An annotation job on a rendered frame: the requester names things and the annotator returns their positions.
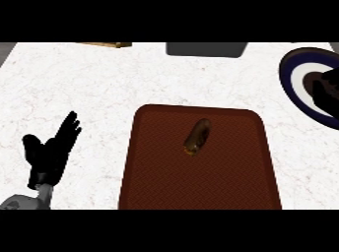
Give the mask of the blue and white plate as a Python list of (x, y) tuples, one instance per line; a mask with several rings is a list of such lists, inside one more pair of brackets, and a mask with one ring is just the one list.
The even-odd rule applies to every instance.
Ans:
[(339, 54), (315, 47), (291, 50), (279, 63), (279, 81), (285, 94), (304, 115), (319, 124), (339, 130), (339, 119), (315, 106), (312, 82), (319, 81), (325, 92), (339, 100), (339, 90), (321, 79), (321, 74), (339, 68)]

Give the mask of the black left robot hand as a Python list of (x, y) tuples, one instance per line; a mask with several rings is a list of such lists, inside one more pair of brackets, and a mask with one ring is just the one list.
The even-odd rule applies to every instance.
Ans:
[(32, 167), (27, 187), (32, 190), (36, 189), (38, 185), (54, 186), (59, 183), (79, 132), (76, 113), (70, 111), (54, 137), (45, 143), (32, 134), (23, 136), (25, 158)]

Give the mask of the wooden board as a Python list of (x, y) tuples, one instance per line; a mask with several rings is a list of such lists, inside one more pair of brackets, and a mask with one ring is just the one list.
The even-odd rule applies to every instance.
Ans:
[(112, 48), (131, 47), (131, 42), (79, 42), (79, 43)]

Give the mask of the brown tray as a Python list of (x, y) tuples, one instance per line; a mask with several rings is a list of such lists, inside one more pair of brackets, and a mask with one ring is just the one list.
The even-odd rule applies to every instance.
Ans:
[[(184, 140), (211, 122), (195, 156)], [(143, 105), (133, 118), (122, 210), (278, 210), (282, 207), (263, 121), (247, 109)]]

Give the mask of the brown sweet potato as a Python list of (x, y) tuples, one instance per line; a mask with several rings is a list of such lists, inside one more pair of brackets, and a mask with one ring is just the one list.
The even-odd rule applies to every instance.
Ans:
[(190, 131), (190, 134), (184, 140), (184, 153), (189, 156), (195, 156), (207, 142), (208, 136), (210, 136), (210, 131), (211, 131), (211, 122), (202, 118)]

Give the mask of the dark grey appliance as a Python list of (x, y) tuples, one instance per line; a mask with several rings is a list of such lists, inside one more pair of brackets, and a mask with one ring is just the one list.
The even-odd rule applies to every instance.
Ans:
[(165, 52), (174, 56), (238, 58), (245, 46), (245, 42), (168, 42)]

